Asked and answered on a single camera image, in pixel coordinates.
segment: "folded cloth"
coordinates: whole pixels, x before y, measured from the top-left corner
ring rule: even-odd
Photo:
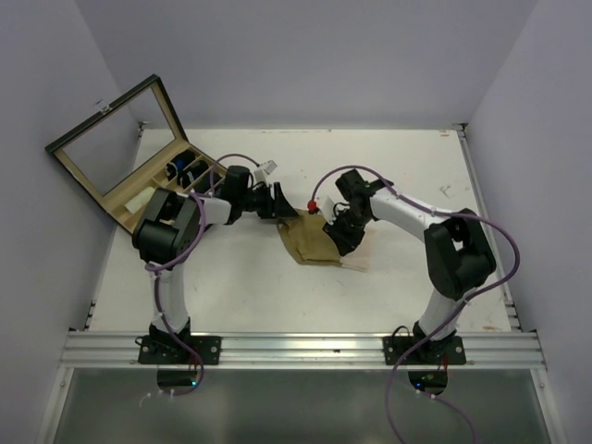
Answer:
[[[337,246],[323,231],[325,218],[296,210],[299,217],[284,219],[277,224],[277,231],[286,250],[298,264],[341,266]]]

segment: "cloth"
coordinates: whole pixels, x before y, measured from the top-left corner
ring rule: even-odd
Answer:
[[[285,219],[277,224],[277,231],[286,250],[301,265],[334,265],[358,271],[368,271],[375,232],[366,229],[364,240],[352,253],[341,257],[337,246],[323,231],[325,218],[296,210],[300,217]]]

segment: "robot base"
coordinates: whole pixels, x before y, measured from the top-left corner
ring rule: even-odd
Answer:
[[[418,323],[413,326],[412,336],[386,336],[382,339],[385,364],[394,365],[399,357],[412,348],[417,341],[426,335]],[[465,365],[463,339],[448,335],[442,340],[429,341],[425,346],[407,357],[405,365],[439,365],[448,356],[448,365]]]
[[[192,336],[190,323],[177,335],[202,358],[203,365],[218,365],[222,338],[219,336]],[[138,364],[175,365],[189,364],[190,354],[183,350],[170,335],[150,325],[149,334],[136,338],[140,345]]]

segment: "box lid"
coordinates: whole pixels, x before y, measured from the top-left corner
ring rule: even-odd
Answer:
[[[158,187],[188,191],[226,169],[193,146],[161,79],[152,75],[45,147],[111,215],[132,232]],[[141,129],[154,129],[139,144]]]

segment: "white table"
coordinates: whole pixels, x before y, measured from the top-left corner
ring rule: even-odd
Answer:
[[[214,158],[248,154],[274,159],[292,205],[304,208],[329,169],[373,167],[407,194],[449,209],[476,210],[456,132],[437,130],[188,130],[193,144]],[[139,165],[163,145],[148,129]],[[223,162],[225,165],[245,164]],[[321,192],[338,197],[337,176]],[[385,222],[376,230],[368,272],[297,265],[275,225],[246,214],[231,227],[212,227],[185,265],[185,298],[193,331],[377,332],[412,326],[431,293],[424,245]],[[148,274],[131,237],[116,228],[97,291],[91,330],[145,331],[152,318]],[[467,307],[459,331],[510,331],[500,290]]]

